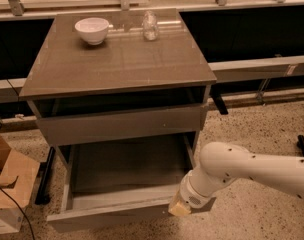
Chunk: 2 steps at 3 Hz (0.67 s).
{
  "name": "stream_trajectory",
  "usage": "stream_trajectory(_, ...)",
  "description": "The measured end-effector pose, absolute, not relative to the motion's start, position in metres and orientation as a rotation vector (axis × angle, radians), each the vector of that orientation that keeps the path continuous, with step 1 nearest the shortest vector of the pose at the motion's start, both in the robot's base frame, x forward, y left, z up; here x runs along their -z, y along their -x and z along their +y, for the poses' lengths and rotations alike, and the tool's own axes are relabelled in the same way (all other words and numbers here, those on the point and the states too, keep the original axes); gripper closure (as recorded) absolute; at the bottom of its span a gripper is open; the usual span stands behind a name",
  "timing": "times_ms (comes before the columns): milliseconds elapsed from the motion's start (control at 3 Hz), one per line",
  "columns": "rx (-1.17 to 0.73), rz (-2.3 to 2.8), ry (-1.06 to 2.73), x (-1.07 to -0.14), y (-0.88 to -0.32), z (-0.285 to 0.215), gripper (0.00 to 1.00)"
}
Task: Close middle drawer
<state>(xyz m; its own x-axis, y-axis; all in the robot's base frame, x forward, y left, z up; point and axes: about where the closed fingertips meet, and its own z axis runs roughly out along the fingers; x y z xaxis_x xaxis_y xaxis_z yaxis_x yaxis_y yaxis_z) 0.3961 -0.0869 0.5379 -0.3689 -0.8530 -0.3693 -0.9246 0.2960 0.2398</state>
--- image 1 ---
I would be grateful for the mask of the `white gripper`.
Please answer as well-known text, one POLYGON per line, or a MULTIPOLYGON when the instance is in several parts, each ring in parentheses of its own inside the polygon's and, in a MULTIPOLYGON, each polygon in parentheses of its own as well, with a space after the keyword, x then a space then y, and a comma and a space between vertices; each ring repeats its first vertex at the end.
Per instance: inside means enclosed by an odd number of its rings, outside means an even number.
POLYGON ((182 179, 179 192, 171 199, 168 212, 173 216, 186 216, 191 213, 192 209, 202 209, 205 207, 212 197, 201 195, 192 186, 192 172, 189 171, 182 179))

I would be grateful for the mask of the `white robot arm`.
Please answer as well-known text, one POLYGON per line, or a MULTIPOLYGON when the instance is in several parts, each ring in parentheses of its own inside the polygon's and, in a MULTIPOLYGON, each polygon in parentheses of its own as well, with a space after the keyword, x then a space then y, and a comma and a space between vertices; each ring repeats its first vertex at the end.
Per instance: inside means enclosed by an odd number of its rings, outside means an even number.
POLYGON ((304 200, 304 157, 257 154, 238 145, 211 142, 183 177, 168 212, 185 216, 203 209, 217 191, 239 178, 304 200))

